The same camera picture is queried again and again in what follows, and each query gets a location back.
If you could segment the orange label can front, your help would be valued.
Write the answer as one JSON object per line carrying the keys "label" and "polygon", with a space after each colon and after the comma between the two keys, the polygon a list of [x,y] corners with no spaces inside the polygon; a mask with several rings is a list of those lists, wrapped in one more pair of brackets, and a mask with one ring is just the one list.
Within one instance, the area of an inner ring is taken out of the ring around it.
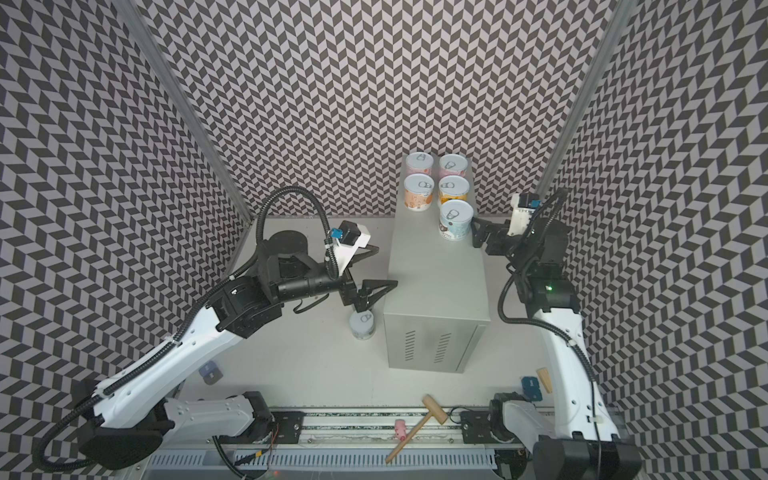
{"label": "orange label can front", "polygon": [[470,182],[461,175],[447,175],[438,182],[440,204],[450,200],[466,201],[471,190]]}

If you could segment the pink label can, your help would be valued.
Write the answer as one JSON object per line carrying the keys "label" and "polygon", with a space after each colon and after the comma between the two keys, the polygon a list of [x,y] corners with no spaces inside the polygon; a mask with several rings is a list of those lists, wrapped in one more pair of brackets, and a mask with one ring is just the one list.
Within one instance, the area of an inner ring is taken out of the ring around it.
{"label": "pink label can", "polygon": [[434,165],[434,157],[426,152],[409,153],[404,160],[405,174],[424,174],[431,176]]}
{"label": "pink label can", "polygon": [[465,177],[469,168],[469,160],[460,154],[446,154],[439,159],[439,178],[447,176]]}

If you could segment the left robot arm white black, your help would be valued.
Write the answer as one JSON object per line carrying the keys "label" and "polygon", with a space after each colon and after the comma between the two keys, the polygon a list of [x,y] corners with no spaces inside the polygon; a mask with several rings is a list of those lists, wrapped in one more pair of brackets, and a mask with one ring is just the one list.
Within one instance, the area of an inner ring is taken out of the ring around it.
{"label": "left robot arm white black", "polygon": [[[270,209],[290,194],[305,198],[317,212],[322,262],[309,255],[306,239],[297,233],[264,237]],[[288,301],[298,304],[294,311],[300,314],[307,310],[300,304],[304,299],[320,304],[336,292],[343,305],[365,312],[398,285],[395,280],[355,283],[352,266],[377,255],[378,247],[362,225],[344,220],[332,227],[319,199],[301,186],[280,187],[266,197],[255,238],[253,255],[203,295],[172,336],[118,374],[76,385],[70,412],[33,448],[35,468],[46,473],[92,465],[121,470],[183,436],[263,437],[270,415],[257,392],[191,406],[167,395],[218,354],[280,318]]]}

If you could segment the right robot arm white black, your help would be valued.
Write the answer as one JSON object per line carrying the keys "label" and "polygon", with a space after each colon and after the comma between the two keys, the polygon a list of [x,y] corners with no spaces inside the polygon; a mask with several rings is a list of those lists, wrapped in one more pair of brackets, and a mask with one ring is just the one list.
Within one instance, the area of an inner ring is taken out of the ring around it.
{"label": "right robot arm white black", "polygon": [[504,222],[471,221],[473,247],[507,261],[500,320],[537,329],[553,370],[553,421],[525,396],[500,393],[489,404],[489,432],[502,443],[520,442],[537,479],[634,479],[642,469],[640,451],[622,439],[603,402],[581,303],[564,271],[569,228],[557,215],[568,194],[566,188],[547,199],[517,194]]}

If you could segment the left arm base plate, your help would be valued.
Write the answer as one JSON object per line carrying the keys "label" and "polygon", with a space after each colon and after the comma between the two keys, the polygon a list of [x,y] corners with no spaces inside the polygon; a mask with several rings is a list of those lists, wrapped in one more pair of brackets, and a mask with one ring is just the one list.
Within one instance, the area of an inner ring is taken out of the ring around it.
{"label": "left arm base plate", "polygon": [[303,429],[303,411],[278,411],[257,416],[238,436],[220,436],[221,444],[297,444]]}

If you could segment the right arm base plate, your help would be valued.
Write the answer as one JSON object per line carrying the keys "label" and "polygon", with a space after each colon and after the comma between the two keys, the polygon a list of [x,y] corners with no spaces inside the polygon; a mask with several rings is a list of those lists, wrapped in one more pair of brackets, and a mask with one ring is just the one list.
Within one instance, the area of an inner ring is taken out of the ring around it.
{"label": "right arm base plate", "polygon": [[530,413],[512,410],[502,414],[501,426],[507,432],[501,437],[492,429],[487,411],[460,413],[460,433],[464,445],[502,450],[531,450],[542,436],[550,436],[549,421]]}

